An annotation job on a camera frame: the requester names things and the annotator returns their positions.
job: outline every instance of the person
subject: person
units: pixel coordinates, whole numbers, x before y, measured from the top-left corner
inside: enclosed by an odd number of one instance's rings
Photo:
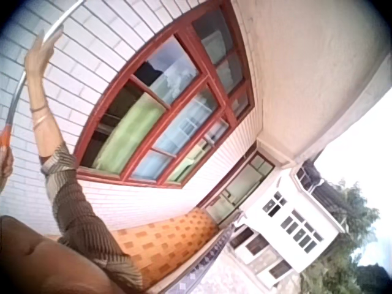
[[[139,293],[141,274],[86,200],[76,179],[75,159],[48,107],[43,73],[61,34],[62,29],[45,43],[39,34],[24,66],[41,171],[62,236],[55,242],[2,216],[0,273],[20,293]],[[0,160],[4,187],[12,172],[10,148],[1,148]]]

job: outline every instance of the hand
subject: hand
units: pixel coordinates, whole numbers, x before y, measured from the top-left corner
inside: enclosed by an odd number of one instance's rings
[[[53,36],[43,43],[43,31],[39,33],[31,49],[24,59],[24,68],[27,76],[43,77],[49,59],[53,56],[56,41],[62,35],[60,28]]]
[[[3,182],[12,174],[12,165],[13,155],[11,148],[2,146],[0,148],[0,182]]]

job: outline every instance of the white ceiling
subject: white ceiling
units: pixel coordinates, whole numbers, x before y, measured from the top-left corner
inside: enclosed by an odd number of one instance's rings
[[[262,133],[295,156],[360,95],[388,51],[389,32],[361,1],[238,4],[258,54]]]

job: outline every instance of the orange handle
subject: orange handle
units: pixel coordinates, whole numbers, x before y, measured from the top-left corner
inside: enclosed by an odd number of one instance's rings
[[[11,125],[6,124],[4,127],[4,130],[1,132],[1,137],[0,137],[0,146],[10,146],[10,141],[11,141]]]

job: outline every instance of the fingers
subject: fingers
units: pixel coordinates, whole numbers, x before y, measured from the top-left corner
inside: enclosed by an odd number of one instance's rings
[[[4,160],[6,159],[6,155],[7,155],[7,147],[1,146],[1,148],[0,148],[0,170],[2,168]]]
[[[8,166],[12,166],[13,165],[13,154],[12,154],[11,148],[8,148],[7,165]]]
[[[13,155],[10,148],[2,146],[0,148],[0,168],[1,175],[8,178],[13,171]]]
[[[58,39],[60,39],[60,37],[62,36],[62,32],[63,32],[64,27],[61,26],[54,34],[53,36],[51,36],[46,42],[45,42],[45,47],[47,49],[49,48],[53,48],[55,46],[55,43],[58,41]]]
[[[42,42],[43,42],[43,30],[39,32],[38,36],[36,37],[36,40],[34,41],[31,47],[31,50],[38,50],[39,48],[41,48]]]

